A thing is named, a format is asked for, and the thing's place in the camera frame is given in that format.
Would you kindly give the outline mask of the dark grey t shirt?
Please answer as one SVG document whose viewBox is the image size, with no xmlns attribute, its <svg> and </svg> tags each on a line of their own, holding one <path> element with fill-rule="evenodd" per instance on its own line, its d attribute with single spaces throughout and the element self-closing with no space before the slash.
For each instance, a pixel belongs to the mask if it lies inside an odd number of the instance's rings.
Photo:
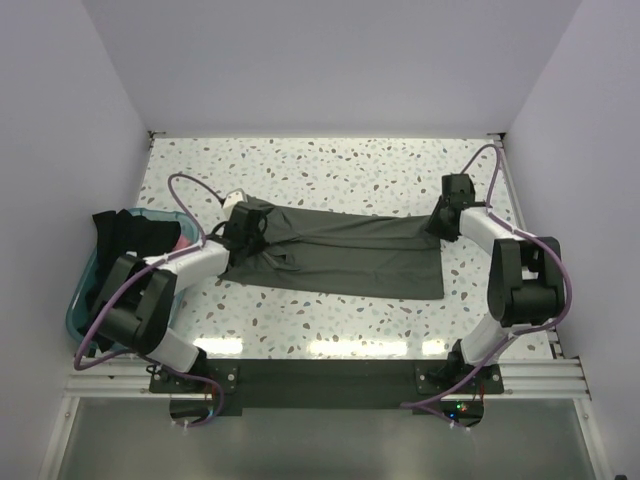
<svg viewBox="0 0 640 480">
<path fill-rule="evenodd" d="M 441 247 L 426 216 L 365 216 L 271 204 L 260 251 L 233 255 L 222 279 L 252 286 L 401 300 L 444 297 Z"/>
</svg>

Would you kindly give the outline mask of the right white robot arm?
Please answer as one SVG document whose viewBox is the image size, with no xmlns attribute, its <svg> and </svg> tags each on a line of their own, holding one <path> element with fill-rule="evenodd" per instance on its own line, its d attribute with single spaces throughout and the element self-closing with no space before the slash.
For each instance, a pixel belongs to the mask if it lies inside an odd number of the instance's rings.
<svg viewBox="0 0 640 480">
<path fill-rule="evenodd" d="M 449 242 L 464 237 L 490 255 L 488 313 L 430 374 L 466 393 L 480 382 L 480 368 L 496 363 L 517 337 L 560 317 L 567 306 L 567 273 L 555 238 L 537 237 L 495 215 L 488 202 L 476 199 L 465 173 L 442 178 L 426 231 Z"/>
</svg>

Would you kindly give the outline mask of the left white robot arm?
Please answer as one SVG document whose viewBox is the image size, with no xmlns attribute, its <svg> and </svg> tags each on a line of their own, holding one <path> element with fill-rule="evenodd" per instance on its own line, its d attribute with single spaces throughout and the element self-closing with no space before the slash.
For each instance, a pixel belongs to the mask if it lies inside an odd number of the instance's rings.
<svg viewBox="0 0 640 480">
<path fill-rule="evenodd" d="M 209 375 L 207 355 L 170 327 L 174 298 L 264 250 L 267 225 L 266 213 L 241 201 L 193 245 L 159 256 L 120 256 L 94 303 L 85 339 L 99 336 L 172 371 L 183 391 L 200 390 Z"/>
</svg>

